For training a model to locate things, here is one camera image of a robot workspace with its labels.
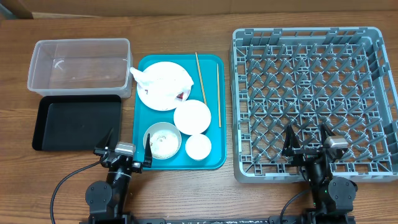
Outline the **pink shallow bowl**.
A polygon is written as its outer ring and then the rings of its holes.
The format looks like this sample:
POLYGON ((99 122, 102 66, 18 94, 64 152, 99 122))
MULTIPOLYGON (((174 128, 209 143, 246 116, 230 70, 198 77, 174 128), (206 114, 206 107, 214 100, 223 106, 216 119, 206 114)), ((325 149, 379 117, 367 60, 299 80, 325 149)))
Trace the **pink shallow bowl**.
POLYGON ((201 101, 184 101, 174 111, 174 124, 184 134, 201 134, 208 129, 210 123, 210 109, 201 101))

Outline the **large white plate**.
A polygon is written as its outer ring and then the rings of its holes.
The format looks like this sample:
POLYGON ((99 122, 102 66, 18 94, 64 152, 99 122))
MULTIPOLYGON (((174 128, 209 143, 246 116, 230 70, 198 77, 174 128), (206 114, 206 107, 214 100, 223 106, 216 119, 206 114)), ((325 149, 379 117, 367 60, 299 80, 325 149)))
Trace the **large white plate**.
POLYGON ((173 110, 186 101, 194 84, 189 73, 174 62, 156 62, 144 71, 130 68, 139 99, 157 111, 173 110))

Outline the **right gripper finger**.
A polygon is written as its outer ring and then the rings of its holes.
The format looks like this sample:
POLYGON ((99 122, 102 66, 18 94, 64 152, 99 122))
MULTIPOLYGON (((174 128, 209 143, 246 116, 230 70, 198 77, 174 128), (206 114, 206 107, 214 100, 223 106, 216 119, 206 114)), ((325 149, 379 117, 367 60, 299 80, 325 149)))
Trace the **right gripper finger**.
POLYGON ((285 142, 282 148, 282 155, 294 156, 298 150, 300 150, 299 140, 292 126, 288 125, 285 129, 285 142))
POLYGON ((334 136, 335 133, 325 124, 320 125, 320 134, 323 146, 331 146, 330 137, 334 136))

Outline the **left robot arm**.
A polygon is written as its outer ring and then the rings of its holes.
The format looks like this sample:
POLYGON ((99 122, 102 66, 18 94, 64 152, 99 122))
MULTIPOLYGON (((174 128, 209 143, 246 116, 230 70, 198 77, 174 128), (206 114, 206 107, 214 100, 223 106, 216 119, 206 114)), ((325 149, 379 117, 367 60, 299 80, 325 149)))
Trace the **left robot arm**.
POLYGON ((118 142, 111 147, 113 130, 95 146, 94 154, 100 156, 99 163, 108 170, 105 181, 96 181, 86 190, 85 200, 90 208, 88 223, 137 223, 132 213, 124 211, 129 183, 133 173, 152 166, 150 141, 146 141, 144 160, 134 160, 135 145, 118 142))

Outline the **white napkin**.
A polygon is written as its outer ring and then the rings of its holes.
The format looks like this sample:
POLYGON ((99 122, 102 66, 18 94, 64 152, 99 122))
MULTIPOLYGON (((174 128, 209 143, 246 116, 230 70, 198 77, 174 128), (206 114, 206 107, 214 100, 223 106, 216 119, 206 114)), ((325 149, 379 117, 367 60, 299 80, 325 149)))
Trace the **white napkin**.
POLYGON ((147 95, 174 100, 179 93, 185 93, 193 86, 192 78, 180 72, 163 75, 161 72, 142 72, 134 67, 130 68, 130 72, 147 95))

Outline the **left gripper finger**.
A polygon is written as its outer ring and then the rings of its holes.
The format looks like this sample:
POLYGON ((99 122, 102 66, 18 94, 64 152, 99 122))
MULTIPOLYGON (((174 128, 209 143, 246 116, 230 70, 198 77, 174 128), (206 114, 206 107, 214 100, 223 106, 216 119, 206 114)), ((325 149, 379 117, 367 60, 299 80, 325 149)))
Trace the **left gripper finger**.
POLYGON ((145 150, 145 153, 144 153, 143 167, 151 168, 153 157, 152 157, 152 151, 150 148, 150 133, 148 133, 146 136, 146 143, 145 143, 144 150, 145 150))
POLYGON ((111 147, 111 137, 113 135, 113 128, 111 128, 107 134, 99 141, 99 143, 95 146, 95 150, 110 150, 114 149, 111 147))

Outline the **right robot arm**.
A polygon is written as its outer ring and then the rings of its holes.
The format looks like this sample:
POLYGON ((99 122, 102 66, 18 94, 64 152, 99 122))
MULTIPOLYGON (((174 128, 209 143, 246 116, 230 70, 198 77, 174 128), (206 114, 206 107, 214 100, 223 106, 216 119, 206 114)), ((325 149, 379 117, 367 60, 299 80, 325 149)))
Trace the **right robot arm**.
POLYGON ((291 157, 291 166, 300 168, 309 189, 292 197, 283 207, 280 223, 354 223, 353 201, 358 191, 355 182, 332 174, 330 164, 341 159, 348 150, 348 142, 325 124, 320 125, 321 144, 316 149, 304 150, 291 125, 285 129, 282 155, 291 157), (296 218, 285 218, 287 207, 299 197, 310 192, 313 208, 307 208, 296 218))

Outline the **small white cup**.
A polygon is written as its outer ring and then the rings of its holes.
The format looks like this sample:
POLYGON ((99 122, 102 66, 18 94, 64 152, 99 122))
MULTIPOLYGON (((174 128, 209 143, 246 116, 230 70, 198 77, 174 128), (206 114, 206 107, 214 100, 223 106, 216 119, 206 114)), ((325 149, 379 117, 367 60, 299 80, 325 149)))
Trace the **small white cup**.
POLYGON ((196 160, 204 160, 211 152, 211 141, 204 134, 194 134, 185 143, 187 155, 196 160))

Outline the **red snack wrapper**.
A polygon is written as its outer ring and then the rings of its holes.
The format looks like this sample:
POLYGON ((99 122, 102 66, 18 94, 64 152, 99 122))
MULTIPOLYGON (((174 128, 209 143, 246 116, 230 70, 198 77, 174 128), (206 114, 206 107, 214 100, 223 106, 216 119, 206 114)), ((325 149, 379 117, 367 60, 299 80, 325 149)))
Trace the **red snack wrapper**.
POLYGON ((181 93, 179 93, 179 94, 176 96, 176 99, 178 99, 178 100, 180 100, 180 101, 183 101, 183 96, 184 96, 184 92, 181 92, 181 93))

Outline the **grey bowl with rice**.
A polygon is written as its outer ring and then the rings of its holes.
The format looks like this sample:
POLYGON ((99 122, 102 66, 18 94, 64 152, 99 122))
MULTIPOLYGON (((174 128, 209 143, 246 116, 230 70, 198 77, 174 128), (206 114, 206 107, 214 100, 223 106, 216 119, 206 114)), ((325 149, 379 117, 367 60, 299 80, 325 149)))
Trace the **grey bowl with rice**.
POLYGON ((143 137, 143 146, 146 146, 147 137, 154 159, 170 159, 180 149, 182 136, 180 131, 171 123, 159 122, 150 126, 143 137))

